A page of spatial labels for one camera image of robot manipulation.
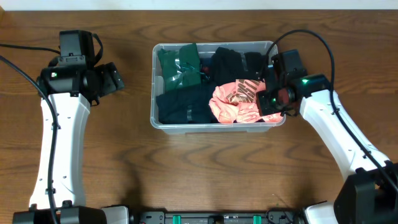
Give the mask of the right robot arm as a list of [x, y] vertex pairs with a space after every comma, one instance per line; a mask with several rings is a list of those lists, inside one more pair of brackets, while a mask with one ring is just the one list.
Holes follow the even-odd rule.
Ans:
[[257, 93], [261, 116], [300, 115], [321, 137], [344, 184], [334, 202], [304, 208], [296, 223], [397, 223], [397, 164], [373, 146], [323, 74], [309, 75], [297, 50], [272, 56]]

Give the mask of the red navy plaid garment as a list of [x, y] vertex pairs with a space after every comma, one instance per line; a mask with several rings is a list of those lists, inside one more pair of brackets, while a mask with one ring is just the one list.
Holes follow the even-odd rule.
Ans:
[[212, 59], [211, 58], [201, 58], [201, 72], [204, 73], [206, 76], [210, 75]]

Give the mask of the dark navy garment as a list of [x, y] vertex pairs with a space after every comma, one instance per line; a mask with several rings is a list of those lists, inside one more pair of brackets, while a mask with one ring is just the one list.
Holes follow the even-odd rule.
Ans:
[[158, 120], [162, 124], [217, 123], [209, 101], [216, 84], [202, 83], [186, 88], [170, 90], [156, 97]]

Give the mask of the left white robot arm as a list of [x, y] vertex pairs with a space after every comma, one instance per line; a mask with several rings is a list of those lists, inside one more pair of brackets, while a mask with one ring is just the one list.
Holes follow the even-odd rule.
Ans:
[[97, 34], [60, 32], [60, 51], [34, 86], [41, 96], [43, 136], [39, 173], [26, 212], [14, 223], [129, 223], [123, 205], [86, 206], [82, 181], [83, 141], [92, 106], [124, 88], [114, 65], [101, 65], [103, 51], [94, 50]]

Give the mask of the pink garment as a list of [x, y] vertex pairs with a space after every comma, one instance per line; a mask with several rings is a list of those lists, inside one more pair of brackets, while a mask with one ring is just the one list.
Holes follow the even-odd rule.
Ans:
[[212, 113], [219, 123], [278, 123], [280, 114], [261, 116], [256, 103], [256, 93], [266, 89], [261, 81], [236, 79], [235, 82], [217, 86], [209, 101]]

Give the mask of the black garment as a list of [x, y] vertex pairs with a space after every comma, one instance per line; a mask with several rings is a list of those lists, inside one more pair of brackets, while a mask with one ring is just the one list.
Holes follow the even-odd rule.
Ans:
[[259, 52], [239, 53], [218, 47], [211, 57], [209, 81], [218, 86], [235, 82], [237, 79], [259, 80], [264, 56]]

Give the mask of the dark green garment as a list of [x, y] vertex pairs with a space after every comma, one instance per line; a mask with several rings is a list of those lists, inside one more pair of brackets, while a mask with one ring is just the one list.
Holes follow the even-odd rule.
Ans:
[[207, 83], [201, 71], [196, 43], [181, 46], [178, 50], [160, 49], [157, 57], [162, 69], [165, 92]]

